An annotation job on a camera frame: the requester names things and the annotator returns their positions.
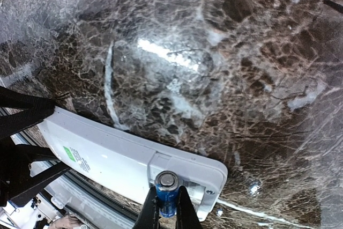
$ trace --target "white plastic device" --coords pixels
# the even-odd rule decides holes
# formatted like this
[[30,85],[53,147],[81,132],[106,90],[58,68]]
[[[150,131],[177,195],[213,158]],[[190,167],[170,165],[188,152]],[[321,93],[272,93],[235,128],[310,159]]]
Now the white plastic device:
[[34,229],[36,222],[42,221],[43,218],[50,222],[62,216],[42,195],[38,194],[36,197],[38,202],[30,200],[22,208],[7,202],[5,207],[0,208],[0,225],[9,229]]
[[221,162],[91,121],[56,107],[39,128],[53,153],[77,172],[143,204],[155,177],[173,171],[184,181],[200,221],[227,180]]

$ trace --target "black clamp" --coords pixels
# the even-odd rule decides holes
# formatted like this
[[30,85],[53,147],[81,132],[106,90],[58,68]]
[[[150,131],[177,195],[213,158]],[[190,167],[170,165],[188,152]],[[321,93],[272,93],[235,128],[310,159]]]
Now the black clamp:
[[[151,187],[133,229],[159,229],[160,207],[156,188]],[[176,229],[203,229],[185,186],[180,186],[176,203]]]
[[31,177],[29,165],[32,162],[58,159],[49,148],[15,145],[10,138],[52,115],[55,110],[53,100],[20,94],[0,86],[0,107],[23,110],[0,116],[0,207],[6,206],[7,201],[23,207],[70,167],[60,162]]

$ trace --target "glossy surface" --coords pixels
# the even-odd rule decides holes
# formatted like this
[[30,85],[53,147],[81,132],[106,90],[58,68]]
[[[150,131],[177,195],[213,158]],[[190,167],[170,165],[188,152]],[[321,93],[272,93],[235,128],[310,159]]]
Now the glossy surface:
[[343,0],[1,3],[6,86],[227,165],[205,228],[342,227]]

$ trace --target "black clip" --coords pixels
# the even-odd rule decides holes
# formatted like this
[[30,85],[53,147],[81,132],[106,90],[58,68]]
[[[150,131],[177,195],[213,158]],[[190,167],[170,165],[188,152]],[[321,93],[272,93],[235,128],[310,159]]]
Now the black clip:
[[[159,229],[159,201],[151,187],[133,229]],[[203,229],[185,186],[180,186],[176,204],[176,229]]]

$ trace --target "battery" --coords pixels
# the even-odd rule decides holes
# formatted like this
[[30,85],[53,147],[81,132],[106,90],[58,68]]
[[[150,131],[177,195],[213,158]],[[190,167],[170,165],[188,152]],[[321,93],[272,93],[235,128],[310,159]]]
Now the battery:
[[163,217],[175,215],[179,186],[179,178],[171,171],[163,171],[156,176],[155,187],[159,199],[160,213]]

